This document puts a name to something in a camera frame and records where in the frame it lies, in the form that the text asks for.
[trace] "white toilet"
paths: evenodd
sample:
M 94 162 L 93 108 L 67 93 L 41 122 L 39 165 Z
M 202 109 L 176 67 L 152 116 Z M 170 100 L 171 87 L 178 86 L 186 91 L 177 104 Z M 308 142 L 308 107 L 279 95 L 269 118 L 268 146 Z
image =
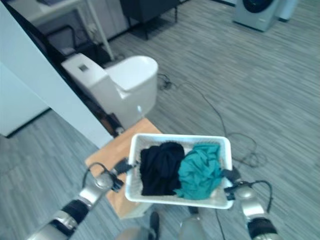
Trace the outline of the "white toilet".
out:
M 103 69 L 79 53 L 62 63 L 76 83 L 127 129 L 155 105 L 158 64 L 151 57 L 132 56 Z

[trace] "laundry basket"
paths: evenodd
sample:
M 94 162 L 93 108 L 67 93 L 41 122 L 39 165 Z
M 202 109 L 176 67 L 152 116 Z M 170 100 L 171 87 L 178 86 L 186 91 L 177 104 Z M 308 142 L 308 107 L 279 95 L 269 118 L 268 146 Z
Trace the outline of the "laundry basket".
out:
M 199 135 L 175 135 L 175 134 L 149 134 L 139 133 L 133 136 L 131 141 L 129 164 L 140 162 L 140 152 L 151 146 L 159 146 L 165 142 L 176 142 L 183 146 L 185 154 L 192 150 L 195 144 L 212 143 L 220 145 L 220 165 L 222 169 L 232 170 L 232 158 L 230 142 L 223 136 L 199 136 Z M 140 178 L 139 165 L 127 173 L 125 196 L 129 201 L 155 204 L 185 205 L 193 207 L 229 209 L 233 201 L 227 200 L 224 188 L 232 184 L 225 177 L 220 185 L 212 192 L 209 198 L 203 200 L 190 200 L 175 195 L 142 196 L 143 184 Z

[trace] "door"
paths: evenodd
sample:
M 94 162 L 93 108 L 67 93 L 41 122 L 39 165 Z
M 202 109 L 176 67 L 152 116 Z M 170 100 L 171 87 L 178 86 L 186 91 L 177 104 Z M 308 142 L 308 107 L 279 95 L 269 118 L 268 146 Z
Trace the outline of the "door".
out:
M 242 0 L 245 9 L 250 13 L 261 13 L 266 10 L 274 0 Z

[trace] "washing machine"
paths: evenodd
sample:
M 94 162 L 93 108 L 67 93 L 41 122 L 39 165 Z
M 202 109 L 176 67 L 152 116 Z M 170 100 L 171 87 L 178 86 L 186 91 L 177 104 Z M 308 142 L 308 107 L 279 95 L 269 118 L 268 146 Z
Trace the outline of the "washing machine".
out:
M 238 0 L 233 21 L 264 32 L 278 20 L 284 2 L 284 0 Z

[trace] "teal shirt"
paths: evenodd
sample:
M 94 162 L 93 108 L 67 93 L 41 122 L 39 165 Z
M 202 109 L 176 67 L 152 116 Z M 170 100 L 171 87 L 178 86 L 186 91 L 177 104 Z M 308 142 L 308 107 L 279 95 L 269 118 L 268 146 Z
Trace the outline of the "teal shirt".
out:
M 181 162 L 181 188 L 174 190 L 177 196 L 190 200 L 209 198 L 222 179 L 219 157 L 219 144 L 196 144 Z

